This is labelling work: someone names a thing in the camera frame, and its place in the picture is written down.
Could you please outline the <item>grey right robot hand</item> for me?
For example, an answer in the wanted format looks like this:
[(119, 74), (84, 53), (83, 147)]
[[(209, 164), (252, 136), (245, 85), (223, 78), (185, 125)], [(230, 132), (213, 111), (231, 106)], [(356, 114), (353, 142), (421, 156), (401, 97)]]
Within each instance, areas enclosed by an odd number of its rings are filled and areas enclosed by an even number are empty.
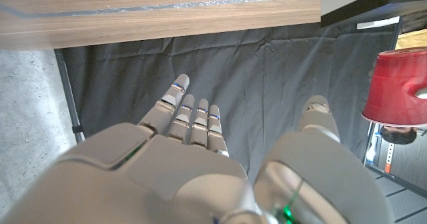
[(229, 156), (218, 106), (180, 75), (138, 124), (60, 155), (4, 223), (391, 223), (374, 180), (340, 141), (328, 101), (310, 97), (255, 181)]

